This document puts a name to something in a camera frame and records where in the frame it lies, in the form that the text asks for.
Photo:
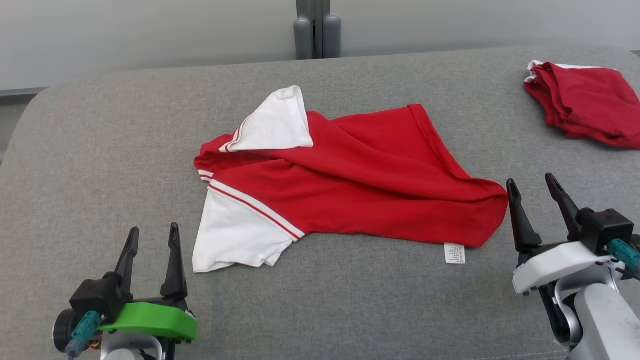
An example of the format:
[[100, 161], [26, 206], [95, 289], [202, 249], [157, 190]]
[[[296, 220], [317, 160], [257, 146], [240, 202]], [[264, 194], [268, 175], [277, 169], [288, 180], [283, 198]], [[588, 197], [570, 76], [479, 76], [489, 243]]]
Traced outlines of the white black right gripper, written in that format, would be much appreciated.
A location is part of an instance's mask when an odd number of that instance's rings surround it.
[[[592, 284], [604, 284], [615, 289], [616, 271], [610, 267], [611, 256], [595, 255], [587, 246], [576, 242], [582, 231], [582, 225], [576, 221], [579, 208], [553, 173], [546, 173], [545, 181], [551, 198], [560, 208], [567, 228], [567, 241], [575, 243], [560, 244], [516, 268], [512, 277], [515, 292], [523, 295], [554, 281], [561, 292]], [[534, 231], [522, 207], [522, 195], [513, 178], [507, 180], [506, 190], [515, 249], [518, 253], [530, 253], [542, 245], [542, 238]]]

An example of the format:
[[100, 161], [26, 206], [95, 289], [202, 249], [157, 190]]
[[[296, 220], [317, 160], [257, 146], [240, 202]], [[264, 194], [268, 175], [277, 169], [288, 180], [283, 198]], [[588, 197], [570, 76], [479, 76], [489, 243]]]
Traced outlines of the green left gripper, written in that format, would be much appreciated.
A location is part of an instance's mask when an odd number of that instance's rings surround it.
[[[138, 253], [139, 234], [138, 227], [131, 228], [115, 268], [115, 272], [121, 278], [119, 287], [127, 291], [131, 290], [133, 262]], [[170, 252], [167, 272], [165, 281], [160, 287], [160, 295], [163, 298], [126, 303], [117, 319], [101, 324], [98, 328], [100, 332], [124, 332], [187, 343], [198, 340], [199, 323], [185, 300], [188, 296], [188, 287], [182, 241], [176, 222], [170, 225], [167, 246]]]

